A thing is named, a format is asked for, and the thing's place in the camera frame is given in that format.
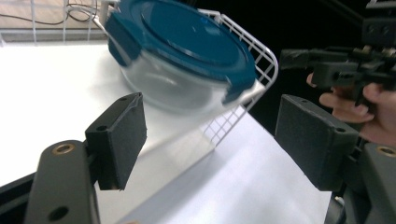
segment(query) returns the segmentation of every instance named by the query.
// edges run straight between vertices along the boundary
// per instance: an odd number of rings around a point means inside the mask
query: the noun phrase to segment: brass insert
[[[392,147],[377,147],[376,150],[386,156],[396,158],[396,149]]]
[[[57,155],[57,156],[59,156],[59,155],[66,154],[66,153],[72,151],[73,149],[75,149],[75,145],[70,144],[70,143],[66,143],[66,144],[61,144],[59,146],[56,146],[52,150],[52,153]]]

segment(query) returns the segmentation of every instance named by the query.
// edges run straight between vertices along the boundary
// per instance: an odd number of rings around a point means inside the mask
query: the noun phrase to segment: food storage container
[[[257,77],[243,42],[177,1],[121,0],[106,31],[131,88],[163,109],[191,113],[227,105]]]

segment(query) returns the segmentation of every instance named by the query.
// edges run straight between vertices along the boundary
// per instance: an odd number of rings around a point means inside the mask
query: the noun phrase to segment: human hand
[[[306,82],[312,84],[313,74]],[[332,114],[343,122],[363,123],[360,136],[369,142],[396,147],[396,91],[385,91],[379,84],[363,88],[363,96],[372,105],[355,106],[350,100],[352,88],[333,87],[332,92],[320,95],[319,102],[332,108]]]

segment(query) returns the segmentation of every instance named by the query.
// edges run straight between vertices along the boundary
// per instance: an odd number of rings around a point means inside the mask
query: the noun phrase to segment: teal plastic lid
[[[243,42],[193,7],[172,0],[121,0],[106,23],[109,50],[122,66],[148,52],[194,76],[230,84],[225,102],[256,80]]]

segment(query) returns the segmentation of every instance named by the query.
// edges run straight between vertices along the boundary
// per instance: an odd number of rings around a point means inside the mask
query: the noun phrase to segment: finger
[[[327,106],[329,108],[340,108],[343,110],[356,110],[356,112],[358,114],[363,114],[368,111],[368,108],[367,108],[367,110],[365,110],[365,108],[364,108],[366,106],[362,105],[362,106],[356,107],[355,102],[345,99],[345,98],[342,98],[342,97],[339,97],[332,93],[321,94],[319,97],[319,102],[322,105]]]
[[[313,84],[312,83],[312,76],[313,76],[314,74],[313,73],[311,73],[311,74],[309,74],[308,75],[308,77],[306,77],[306,84],[308,84],[308,85],[310,85],[311,87],[316,87],[317,85],[315,85],[315,84]]]
[[[334,109],[332,115],[340,119],[343,122],[349,123],[363,123],[374,119],[374,115],[370,113],[365,113],[363,115],[357,115],[355,112],[343,109]]]
[[[379,84],[371,83],[365,86],[363,96],[374,104],[396,106],[396,92],[384,91]]]
[[[353,87],[332,87],[332,93],[337,96],[352,99]]]

